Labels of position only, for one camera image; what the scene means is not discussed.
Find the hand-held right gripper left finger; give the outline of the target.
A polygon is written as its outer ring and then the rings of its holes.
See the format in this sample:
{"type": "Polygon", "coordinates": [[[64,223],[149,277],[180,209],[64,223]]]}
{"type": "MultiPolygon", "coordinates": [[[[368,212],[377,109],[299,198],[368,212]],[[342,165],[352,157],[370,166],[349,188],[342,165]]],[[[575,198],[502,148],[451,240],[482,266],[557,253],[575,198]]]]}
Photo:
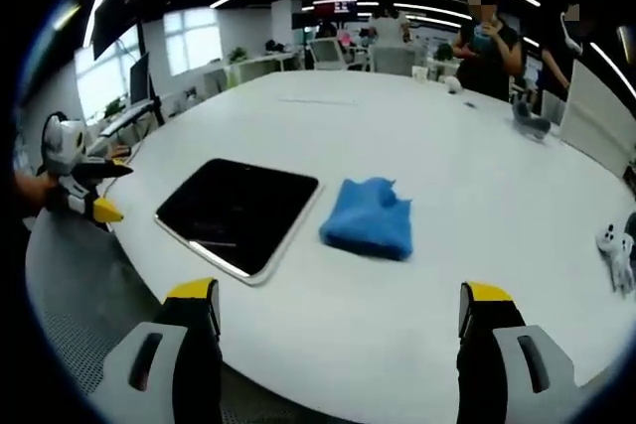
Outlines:
{"type": "Polygon", "coordinates": [[[96,408],[106,423],[221,423],[218,281],[180,284],[154,319],[106,356],[96,408]]]}

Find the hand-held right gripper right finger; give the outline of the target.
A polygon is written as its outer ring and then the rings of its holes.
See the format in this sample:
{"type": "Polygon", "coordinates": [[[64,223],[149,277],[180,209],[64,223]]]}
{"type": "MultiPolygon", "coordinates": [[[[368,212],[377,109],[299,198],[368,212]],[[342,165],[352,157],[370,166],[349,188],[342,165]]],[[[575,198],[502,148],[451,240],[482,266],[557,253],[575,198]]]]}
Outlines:
{"type": "Polygon", "coordinates": [[[493,285],[461,284],[459,423],[566,423],[596,393],[577,385],[572,360],[512,297],[493,285]]]}

